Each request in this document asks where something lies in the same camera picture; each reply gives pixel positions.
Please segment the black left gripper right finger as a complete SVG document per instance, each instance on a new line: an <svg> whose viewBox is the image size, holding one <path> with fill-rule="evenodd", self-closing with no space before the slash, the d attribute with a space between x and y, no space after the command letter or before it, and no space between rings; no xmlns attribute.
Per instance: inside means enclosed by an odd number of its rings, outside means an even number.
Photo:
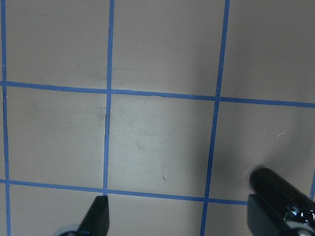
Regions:
<svg viewBox="0 0 315 236"><path fill-rule="evenodd" d="M292 229L259 195L249 194L247 225L253 236L292 236Z"/></svg>

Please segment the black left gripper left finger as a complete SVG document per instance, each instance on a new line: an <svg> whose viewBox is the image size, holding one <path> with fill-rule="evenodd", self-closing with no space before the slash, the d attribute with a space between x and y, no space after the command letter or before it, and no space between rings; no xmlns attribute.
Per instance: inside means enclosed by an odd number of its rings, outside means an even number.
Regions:
<svg viewBox="0 0 315 236"><path fill-rule="evenodd" d="M109 231L108 196L97 196L78 227L79 236L106 236Z"/></svg>

